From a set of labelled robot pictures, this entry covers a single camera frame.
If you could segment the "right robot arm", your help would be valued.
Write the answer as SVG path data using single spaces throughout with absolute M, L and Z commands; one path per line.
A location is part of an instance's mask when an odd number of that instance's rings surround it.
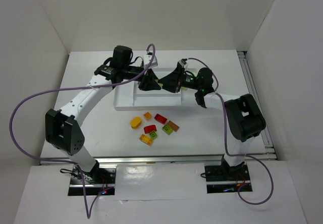
M 196 76 L 185 70 L 186 60 L 168 75 L 159 79 L 162 89 L 177 93 L 182 87 L 195 90 L 195 101 L 202 108 L 223 111 L 225 155 L 221 159 L 221 174 L 228 176 L 241 170 L 252 140 L 266 128 L 265 119 L 251 94 L 227 101 L 213 87 L 217 79 L 208 67 L 201 68 Z

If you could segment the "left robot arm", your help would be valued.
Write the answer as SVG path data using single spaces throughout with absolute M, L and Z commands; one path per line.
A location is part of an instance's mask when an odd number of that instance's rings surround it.
M 118 45 L 112 57 L 106 59 L 95 71 L 87 86 L 66 105 L 58 110 L 50 109 L 45 115 L 45 139 L 54 148 L 63 152 L 73 164 L 80 168 L 80 175 L 99 181 L 108 175 L 86 149 L 81 126 L 95 106 L 116 86 L 140 81 L 155 57 L 155 46 L 146 50 L 150 60 L 142 67 L 132 66 L 132 49 Z

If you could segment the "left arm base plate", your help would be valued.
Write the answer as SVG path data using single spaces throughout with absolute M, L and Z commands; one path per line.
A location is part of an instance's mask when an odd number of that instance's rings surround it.
M 105 173 L 100 174 L 96 180 L 84 176 L 87 196 L 96 196 L 101 191 L 101 195 L 103 196 L 112 196 L 115 194 L 117 168 L 115 166 L 108 166 L 104 169 Z M 79 170 L 74 166 L 71 170 L 60 169 L 60 173 L 70 176 L 68 196 L 82 196 L 83 184 Z

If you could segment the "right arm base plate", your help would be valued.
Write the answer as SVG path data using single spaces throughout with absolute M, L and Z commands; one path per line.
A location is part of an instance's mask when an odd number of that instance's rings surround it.
M 240 170 L 233 173 L 223 174 L 219 165 L 207 165 L 204 172 L 200 174 L 206 180 L 206 189 L 208 194 L 213 193 L 234 193 L 252 192 L 252 184 L 250 180 L 247 165 L 243 165 Z

